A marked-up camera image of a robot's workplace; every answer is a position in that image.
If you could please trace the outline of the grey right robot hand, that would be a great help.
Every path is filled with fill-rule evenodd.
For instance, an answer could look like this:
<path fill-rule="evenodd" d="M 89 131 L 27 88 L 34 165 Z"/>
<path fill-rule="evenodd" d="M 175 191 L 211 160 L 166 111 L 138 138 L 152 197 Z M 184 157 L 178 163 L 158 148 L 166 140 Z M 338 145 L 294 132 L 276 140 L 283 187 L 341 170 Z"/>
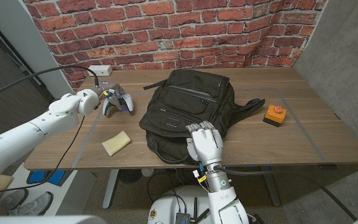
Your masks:
<path fill-rule="evenodd" d="M 208 166 L 223 160 L 223 139 L 212 123 L 209 121 L 193 123 L 186 125 L 186 129 L 191 134 L 191 138 L 186 139 L 187 150 L 194 161 Z"/>

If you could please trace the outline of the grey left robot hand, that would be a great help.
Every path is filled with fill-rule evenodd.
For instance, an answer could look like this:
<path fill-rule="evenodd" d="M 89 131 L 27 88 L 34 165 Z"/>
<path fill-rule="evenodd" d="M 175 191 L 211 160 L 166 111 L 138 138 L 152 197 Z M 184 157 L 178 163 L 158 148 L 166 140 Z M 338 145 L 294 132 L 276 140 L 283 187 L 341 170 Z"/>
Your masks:
<path fill-rule="evenodd" d="M 112 107 L 122 109 L 120 99 L 126 94 L 124 89 L 118 83 L 99 82 L 99 89 L 102 91 L 101 96 L 104 99 L 103 109 L 105 112 Z"/>

